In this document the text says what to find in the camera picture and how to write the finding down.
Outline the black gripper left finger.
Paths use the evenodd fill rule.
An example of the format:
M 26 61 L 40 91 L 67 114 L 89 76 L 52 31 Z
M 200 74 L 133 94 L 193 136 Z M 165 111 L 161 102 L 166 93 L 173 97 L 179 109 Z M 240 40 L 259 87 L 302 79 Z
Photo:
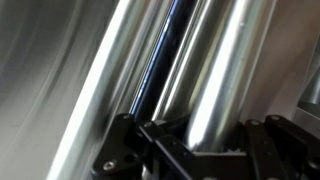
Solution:
M 171 122 L 138 122 L 119 114 L 111 125 L 91 167 L 93 180 L 142 180 L 143 169 L 152 180 L 197 180 L 197 158 L 178 139 L 186 118 Z

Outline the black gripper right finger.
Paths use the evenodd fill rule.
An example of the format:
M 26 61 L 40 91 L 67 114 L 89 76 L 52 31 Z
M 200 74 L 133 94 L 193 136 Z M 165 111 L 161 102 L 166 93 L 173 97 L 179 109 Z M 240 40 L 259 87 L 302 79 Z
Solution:
M 320 140 L 293 122 L 269 115 L 237 125 L 238 180 L 320 180 Z

